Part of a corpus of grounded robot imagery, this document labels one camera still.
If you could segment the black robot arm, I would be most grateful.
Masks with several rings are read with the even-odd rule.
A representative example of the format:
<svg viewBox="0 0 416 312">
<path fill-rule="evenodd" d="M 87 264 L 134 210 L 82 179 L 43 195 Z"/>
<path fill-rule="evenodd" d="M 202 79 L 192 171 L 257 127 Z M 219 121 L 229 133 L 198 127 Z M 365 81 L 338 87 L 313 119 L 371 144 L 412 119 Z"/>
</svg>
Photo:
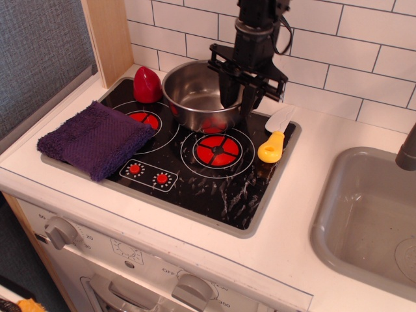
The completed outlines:
<svg viewBox="0 0 416 312">
<path fill-rule="evenodd" d="M 290 10 L 289 1 L 239 1 L 239 16 L 235 20 L 236 37 L 233 47 L 210 45 L 208 67 L 218 73 L 220 102 L 230 110 L 228 129 L 236 126 L 258 108 L 264 96 L 280 100 L 288 77 L 273 63 L 280 26 L 290 31 L 283 17 Z"/>
</svg>

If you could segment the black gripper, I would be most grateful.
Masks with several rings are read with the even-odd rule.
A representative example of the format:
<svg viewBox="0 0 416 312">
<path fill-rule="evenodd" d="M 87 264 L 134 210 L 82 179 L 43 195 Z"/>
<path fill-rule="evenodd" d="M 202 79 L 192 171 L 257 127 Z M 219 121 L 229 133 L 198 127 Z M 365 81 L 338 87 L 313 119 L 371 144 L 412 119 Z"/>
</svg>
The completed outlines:
<svg viewBox="0 0 416 312">
<path fill-rule="evenodd" d="M 280 100 L 287 76 L 272 59 L 280 29 L 237 28 L 235 45 L 212 44 L 210 69 L 219 76 L 220 102 L 223 107 L 240 105 L 240 123 L 244 123 L 264 96 Z"/>
</svg>

